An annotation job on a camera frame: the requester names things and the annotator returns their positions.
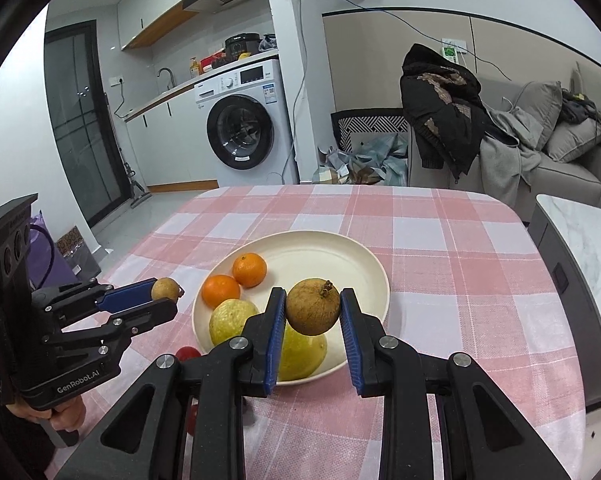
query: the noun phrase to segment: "sliding glass door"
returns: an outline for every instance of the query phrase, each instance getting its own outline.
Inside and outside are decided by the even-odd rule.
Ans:
[[[48,32],[44,58],[60,160],[87,223],[94,226],[131,195],[103,91],[96,22]]]

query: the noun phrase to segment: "white plate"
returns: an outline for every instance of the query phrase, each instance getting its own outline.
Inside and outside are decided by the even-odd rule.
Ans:
[[[342,235],[322,231],[289,231],[266,236],[233,251],[212,269],[214,274],[228,274],[234,260],[242,253],[257,253],[267,262],[267,276],[253,288],[242,288],[241,300],[253,302],[259,312],[267,306],[273,286],[282,286],[288,292],[306,278],[330,280],[339,290],[351,287],[365,314],[385,320],[389,308],[389,280],[385,269],[372,252],[360,243]],[[210,338],[212,309],[200,291],[194,300],[192,325],[198,342],[205,352],[212,350]],[[327,356],[321,366],[309,377],[277,384],[302,384],[324,377],[343,367],[347,362],[340,322],[329,329]]]

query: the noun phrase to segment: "table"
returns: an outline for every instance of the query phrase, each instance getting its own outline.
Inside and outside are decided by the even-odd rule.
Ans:
[[[133,339],[122,373],[85,394],[93,428],[159,354],[196,345],[191,303],[223,257],[250,240],[291,229],[337,232],[385,267],[385,325],[418,351],[476,358],[576,478],[585,411],[578,359],[555,287],[536,247],[507,206],[481,194],[380,186],[222,188],[194,198],[106,277],[116,286],[172,276],[186,291],[173,322]],[[107,314],[84,320],[103,322]],[[436,478],[443,478],[433,396]],[[342,368],[323,380],[250,399],[248,479],[377,478],[382,399],[360,399]],[[59,450],[52,476],[71,450]]]
[[[536,202],[529,233],[573,327],[585,404],[593,407],[601,402],[601,209],[547,195]]]

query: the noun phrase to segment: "marble countertop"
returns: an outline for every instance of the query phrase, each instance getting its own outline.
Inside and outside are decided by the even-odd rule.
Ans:
[[[601,318],[601,209],[547,195],[536,201],[574,256]]]
[[[130,110],[129,113],[125,116],[125,122],[129,122],[132,119],[138,117],[140,114],[145,113],[147,110],[150,110],[154,106],[160,105],[165,101],[169,101],[172,97],[176,97],[177,95],[182,94],[183,92],[187,92],[194,88],[194,85],[200,83],[201,81],[205,81],[210,77],[214,77],[215,75],[223,74],[225,72],[229,72],[230,70],[234,70],[241,66],[245,66],[248,64],[255,63],[257,61],[262,61],[263,59],[270,59],[271,57],[277,57],[278,50],[273,48],[266,52],[261,52],[260,54],[254,54],[253,56],[245,57],[244,59],[239,59],[238,61],[234,61],[232,63],[227,63],[220,68],[216,68],[214,70],[210,70],[209,72],[204,73],[203,75],[199,75],[198,77],[194,77],[189,81],[185,81],[174,88],[169,89],[167,92],[163,92],[161,95],[154,97],[148,103],[145,103],[143,106],[139,106]]]

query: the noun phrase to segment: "washing machine control panel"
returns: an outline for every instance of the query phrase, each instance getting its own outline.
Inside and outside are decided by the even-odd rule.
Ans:
[[[196,101],[199,102],[229,91],[237,91],[241,87],[254,83],[270,81],[274,79],[273,66],[273,60],[266,59],[202,81],[194,86]]]

